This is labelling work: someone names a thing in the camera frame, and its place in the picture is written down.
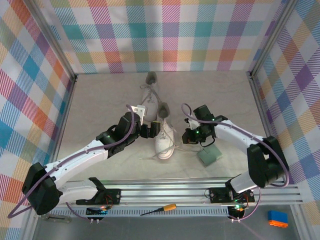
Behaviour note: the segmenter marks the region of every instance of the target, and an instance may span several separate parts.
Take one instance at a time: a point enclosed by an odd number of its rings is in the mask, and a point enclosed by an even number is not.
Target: blue lego brick
[[[288,215],[281,211],[268,211],[268,220],[274,220],[281,223],[288,223]]]

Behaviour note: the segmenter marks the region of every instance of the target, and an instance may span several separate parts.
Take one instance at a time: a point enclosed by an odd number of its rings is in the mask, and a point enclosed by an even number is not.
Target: yellow screwdriver handle
[[[166,212],[166,211],[170,211],[170,210],[173,210],[173,209],[176,209],[177,208],[177,205],[175,204],[169,204],[167,206],[164,206],[163,207],[163,210]]]

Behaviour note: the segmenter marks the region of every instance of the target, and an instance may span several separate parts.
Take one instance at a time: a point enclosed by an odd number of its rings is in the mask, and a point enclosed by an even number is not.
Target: white sneaker
[[[174,129],[170,124],[170,110],[167,103],[159,104],[157,116],[161,124],[161,130],[155,137],[155,153],[159,159],[168,159],[175,150],[175,136]]]
[[[157,74],[154,71],[148,72],[148,75],[145,79],[145,84],[140,86],[140,88],[144,89],[142,103],[140,104],[146,108],[146,115],[144,119],[152,122],[157,118],[157,110],[160,102],[158,96],[159,86]]]

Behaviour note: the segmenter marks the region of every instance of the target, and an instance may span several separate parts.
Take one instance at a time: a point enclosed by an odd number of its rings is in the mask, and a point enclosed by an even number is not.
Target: white floor
[[[117,124],[127,111],[142,100],[146,73],[80,75],[58,158],[83,148]],[[180,106],[192,109],[206,104],[215,115],[224,115],[236,125],[265,136],[259,113],[244,71],[159,72],[159,96],[167,102],[172,124],[182,135],[187,128]],[[142,159],[155,154],[154,139],[137,139],[124,151],[93,165],[73,180],[138,180],[163,178],[233,177],[248,169],[247,156],[228,142],[217,139],[222,158],[208,167],[194,152],[175,150],[168,160]]]

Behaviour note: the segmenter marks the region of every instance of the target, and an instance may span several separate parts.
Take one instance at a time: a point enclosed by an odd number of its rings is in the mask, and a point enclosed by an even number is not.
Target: green sponge
[[[222,153],[216,147],[216,145],[212,144],[211,146],[203,148],[202,151],[197,153],[197,156],[202,160],[204,166],[207,167],[219,158],[221,158]]]

